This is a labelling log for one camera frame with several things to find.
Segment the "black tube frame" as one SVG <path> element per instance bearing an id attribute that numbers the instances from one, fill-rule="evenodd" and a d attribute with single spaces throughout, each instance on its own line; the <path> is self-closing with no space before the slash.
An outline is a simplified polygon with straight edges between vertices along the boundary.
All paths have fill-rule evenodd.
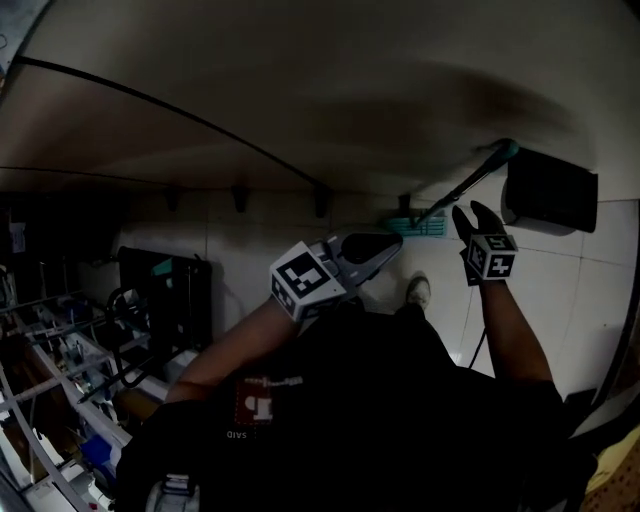
<path id="1" fill-rule="evenodd" d="M 150 326 L 147 311 L 147 302 L 140 299 L 134 288 L 118 287 L 108 297 L 106 305 L 106 325 L 114 330 L 130 329 L 132 332 L 150 334 Z M 123 366 L 122 349 L 123 342 L 118 340 L 109 342 L 109 350 L 113 355 L 117 373 L 114 378 L 127 389 L 137 387 L 148 375 L 142 367 L 149 363 L 152 356 L 137 364 Z"/>

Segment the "white metal shelf rack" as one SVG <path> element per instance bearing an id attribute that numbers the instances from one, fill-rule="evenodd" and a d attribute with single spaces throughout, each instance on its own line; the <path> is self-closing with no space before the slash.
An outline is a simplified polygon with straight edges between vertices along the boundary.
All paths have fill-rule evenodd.
<path id="1" fill-rule="evenodd" d="M 82 459 L 100 435 L 116 466 L 130 440 L 103 312 L 64 258 L 0 250 L 0 477 L 36 512 L 112 512 L 115 482 Z"/>

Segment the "person's left forearm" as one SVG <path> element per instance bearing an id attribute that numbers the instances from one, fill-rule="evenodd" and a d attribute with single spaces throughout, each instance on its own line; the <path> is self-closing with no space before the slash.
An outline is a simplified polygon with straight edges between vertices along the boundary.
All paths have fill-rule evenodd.
<path id="1" fill-rule="evenodd" d="M 206 400 L 233 372 L 295 339 L 300 330 L 301 325 L 270 298 L 195 357 L 169 389 L 165 402 Z"/>

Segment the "yellow perforated board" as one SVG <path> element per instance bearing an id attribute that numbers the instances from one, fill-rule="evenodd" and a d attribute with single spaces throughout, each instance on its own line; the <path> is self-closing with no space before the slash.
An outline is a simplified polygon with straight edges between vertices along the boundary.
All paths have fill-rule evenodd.
<path id="1" fill-rule="evenodd" d="M 580 512 L 640 512 L 640 426 L 597 457 Z"/>

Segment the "person's right shoe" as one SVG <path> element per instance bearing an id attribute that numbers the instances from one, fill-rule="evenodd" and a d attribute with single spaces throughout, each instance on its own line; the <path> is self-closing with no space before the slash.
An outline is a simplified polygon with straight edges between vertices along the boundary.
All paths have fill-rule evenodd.
<path id="1" fill-rule="evenodd" d="M 426 310 L 431 300 L 431 286 L 427 276 L 422 273 L 416 273 L 410 280 L 406 294 L 405 303 L 419 306 L 422 310 Z"/>

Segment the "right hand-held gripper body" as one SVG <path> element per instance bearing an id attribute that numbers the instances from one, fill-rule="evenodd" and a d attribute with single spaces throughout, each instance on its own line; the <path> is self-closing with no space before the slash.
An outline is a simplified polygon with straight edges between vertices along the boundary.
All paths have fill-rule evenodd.
<path id="1" fill-rule="evenodd" d="M 471 234 L 462 238 L 463 260 L 467 284 L 478 286 L 484 281 L 505 281 L 511 276 L 518 247 L 508 234 Z"/>

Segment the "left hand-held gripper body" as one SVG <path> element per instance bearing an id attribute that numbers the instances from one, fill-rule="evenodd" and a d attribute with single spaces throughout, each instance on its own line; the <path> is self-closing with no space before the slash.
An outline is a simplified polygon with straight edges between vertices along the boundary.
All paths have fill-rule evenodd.
<path id="1" fill-rule="evenodd" d="M 269 268 L 272 297 L 294 322 L 317 318 L 352 295 L 324 240 L 298 242 Z"/>

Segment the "person's black shirt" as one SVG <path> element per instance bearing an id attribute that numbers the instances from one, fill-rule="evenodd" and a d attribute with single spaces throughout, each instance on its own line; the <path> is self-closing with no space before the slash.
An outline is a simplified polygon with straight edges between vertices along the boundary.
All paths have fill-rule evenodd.
<path id="1" fill-rule="evenodd" d="M 175 474 L 200 512 L 547 512 L 595 466 L 552 383 L 460 367 L 428 322 L 344 306 L 159 407 L 122 452 L 115 510 L 144 512 Z"/>

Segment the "person's right forearm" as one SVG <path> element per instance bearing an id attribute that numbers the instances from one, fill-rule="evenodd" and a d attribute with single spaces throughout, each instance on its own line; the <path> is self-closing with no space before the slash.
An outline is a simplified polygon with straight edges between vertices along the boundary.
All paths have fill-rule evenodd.
<path id="1" fill-rule="evenodd" d="M 504 281 L 479 286 L 494 376 L 512 382 L 551 382 L 543 348 Z"/>

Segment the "blue plastic box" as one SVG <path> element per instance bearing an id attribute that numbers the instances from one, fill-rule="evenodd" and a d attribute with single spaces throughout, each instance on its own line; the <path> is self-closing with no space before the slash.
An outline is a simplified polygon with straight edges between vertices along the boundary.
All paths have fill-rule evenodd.
<path id="1" fill-rule="evenodd" d="M 108 481 L 116 481 L 115 466 L 111 463 L 112 446 L 100 435 L 94 435 L 80 445 L 83 461 L 97 469 Z"/>

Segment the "teal mop with metal handle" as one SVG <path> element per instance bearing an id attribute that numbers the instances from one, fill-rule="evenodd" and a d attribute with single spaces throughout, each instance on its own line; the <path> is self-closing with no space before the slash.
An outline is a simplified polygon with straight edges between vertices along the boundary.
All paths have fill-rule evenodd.
<path id="1" fill-rule="evenodd" d="M 503 167 L 519 151 L 520 146 L 513 139 L 503 138 L 491 145 L 484 146 L 491 151 L 487 159 L 468 177 L 466 177 L 453 190 L 438 199 L 433 205 L 419 213 L 403 218 L 398 215 L 398 210 L 391 217 L 383 219 L 380 226 L 407 237 L 436 237 L 442 238 L 447 234 L 446 209 L 454 205 L 469 190 L 478 185 L 487 176 Z"/>

